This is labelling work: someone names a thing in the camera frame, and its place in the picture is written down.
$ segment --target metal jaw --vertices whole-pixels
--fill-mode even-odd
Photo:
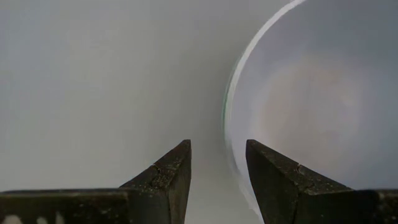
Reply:
[[[182,141],[118,189],[0,193],[2,224],[183,224],[191,181],[191,143]]]
[[[246,160],[266,224],[398,223],[398,190],[353,190],[248,140]]]

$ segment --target gray background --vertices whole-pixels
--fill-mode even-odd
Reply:
[[[258,223],[221,110],[287,1],[0,0],[0,190],[117,187],[192,139],[186,223]]]

